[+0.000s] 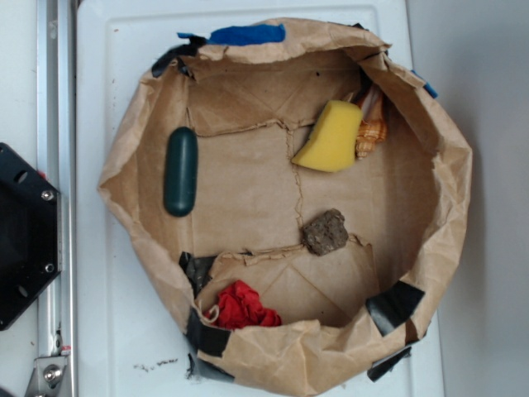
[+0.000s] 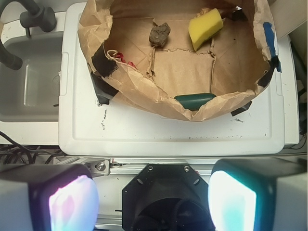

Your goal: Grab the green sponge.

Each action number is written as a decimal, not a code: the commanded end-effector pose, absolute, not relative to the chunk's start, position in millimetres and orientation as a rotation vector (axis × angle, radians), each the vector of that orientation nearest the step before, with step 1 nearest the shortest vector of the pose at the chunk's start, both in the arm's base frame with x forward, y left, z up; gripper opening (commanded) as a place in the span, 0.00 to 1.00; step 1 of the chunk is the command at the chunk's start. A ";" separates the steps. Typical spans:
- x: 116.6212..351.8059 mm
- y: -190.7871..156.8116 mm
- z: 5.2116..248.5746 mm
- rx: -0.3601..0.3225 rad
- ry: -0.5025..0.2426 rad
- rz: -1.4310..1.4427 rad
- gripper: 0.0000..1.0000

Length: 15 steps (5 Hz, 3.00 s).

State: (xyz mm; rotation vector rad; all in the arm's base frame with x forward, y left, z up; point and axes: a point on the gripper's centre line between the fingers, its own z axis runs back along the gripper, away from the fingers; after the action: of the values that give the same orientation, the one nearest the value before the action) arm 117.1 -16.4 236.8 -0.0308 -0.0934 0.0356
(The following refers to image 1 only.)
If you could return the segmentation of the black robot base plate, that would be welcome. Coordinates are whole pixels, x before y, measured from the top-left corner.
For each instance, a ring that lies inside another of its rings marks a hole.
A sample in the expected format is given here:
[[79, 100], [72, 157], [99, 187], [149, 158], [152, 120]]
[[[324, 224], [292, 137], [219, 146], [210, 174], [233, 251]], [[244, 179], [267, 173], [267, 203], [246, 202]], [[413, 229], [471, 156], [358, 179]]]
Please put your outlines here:
[[8, 330], [60, 272], [59, 192], [1, 144], [1, 329]]

